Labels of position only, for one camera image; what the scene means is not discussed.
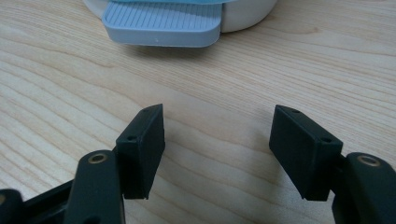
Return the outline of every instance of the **light blue tray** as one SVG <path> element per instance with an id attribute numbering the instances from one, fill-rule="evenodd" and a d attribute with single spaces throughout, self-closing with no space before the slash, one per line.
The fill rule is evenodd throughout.
<path id="1" fill-rule="evenodd" d="M 221 6 L 110 2 L 102 21 L 115 42 L 202 48 L 219 39 Z"/>

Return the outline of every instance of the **white object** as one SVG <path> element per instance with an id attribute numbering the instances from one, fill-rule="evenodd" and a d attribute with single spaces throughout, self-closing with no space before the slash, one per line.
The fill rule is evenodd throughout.
<path id="1" fill-rule="evenodd" d="M 120 20 L 120 16 L 118 15 L 114 16 L 115 13 L 116 14 L 120 13 L 120 11 L 113 9 L 112 12 L 109 12 L 111 10 L 110 6 L 116 4 L 119 7 L 120 6 L 126 7 L 125 4 L 112 3 L 112 2 L 109 3 L 108 0 L 83 0 L 87 8 L 94 15 L 102 19 L 110 38 L 116 42 L 127 43 L 127 44 L 138 44 L 138 45 L 151 45 L 151 46 L 198 47 L 198 48 L 205 47 L 214 43 L 219 38 L 219 31 L 221 31 L 222 33 L 228 33 L 228 32 L 243 30 L 260 22 L 272 10 L 276 1 L 277 0 L 237 0 L 237 1 L 224 3 L 222 4 L 222 11 L 216 15 L 216 17 L 221 17 L 219 24 L 213 25 L 213 27 L 207 27 L 207 31 L 204 32 L 187 30 L 183 33 L 177 30 L 176 35 L 181 35 L 181 36 L 179 38 L 176 38 L 177 40 L 176 43 L 172 43 L 172 38 L 169 38 L 170 37 L 169 32 L 171 32 L 170 30 L 160 29 L 160 30 L 152 31 L 150 30 L 151 27 L 143 27 L 142 29 L 140 29 L 143 31 L 143 33 L 137 33 L 136 31 L 138 30 L 136 30 L 136 26 L 130 29 L 131 27 L 120 26 L 120 24 L 124 24 L 122 22 L 115 22 L 115 23 L 113 22 L 114 24 L 110 22 L 111 20 L 114 21 L 115 17 L 118 18 L 118 20 Z M 154 15 L 155 11 L 152 10 L 150 13 L 152 16 Z M 168 20 L 174 20 L 173 22 L 179 22 L 179 21 L 175 21 L 176 19 L 177 18 L 170 18 Z M 213 21 L 213 18 L 205 18 L 205 19 L 208 21 Z M 189 44 L 188 42 L 186 43 L 185 41 L 182 42 L 179 41 L 185 39 L 193 40 L 194 38 L 191 38 L 193 36 L 191 35 L 191 32 L 196 32 L 196 34 L 200 35 L 199 37 L 197 36 L 196 39 L 197 40 L 201 39 L 203 40 L 203 42 L 198 43 L 199 41 L 198 42 L 192 41 L 191 44 Z M 205 35 L 204 33 L 207 34 L 208 38 L 203 38 L 203 36 Z"/>
<path id="2" fill-rule="evenodd" d="M 246 29 L 264 19 L 277 0 L 238 0 L 223 6 L 221 31 L 223 33 Z M 83 0 L 87 8 L 102 19 L 108 0 Z"/>

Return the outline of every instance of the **light wood surface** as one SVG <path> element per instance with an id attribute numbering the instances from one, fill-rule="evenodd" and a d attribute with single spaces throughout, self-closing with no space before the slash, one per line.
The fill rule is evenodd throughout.
<path id="1" fill-rule="evenodd" d="M 333 223 L 268 147 L 287 105 L 396 166 L 396 0 L 279 0 L 205 49 L 124 46 L 78 0 L 0 1 L 0 189 L 24 199 L 162 103 L 166 149 L 128 223 Z"/>

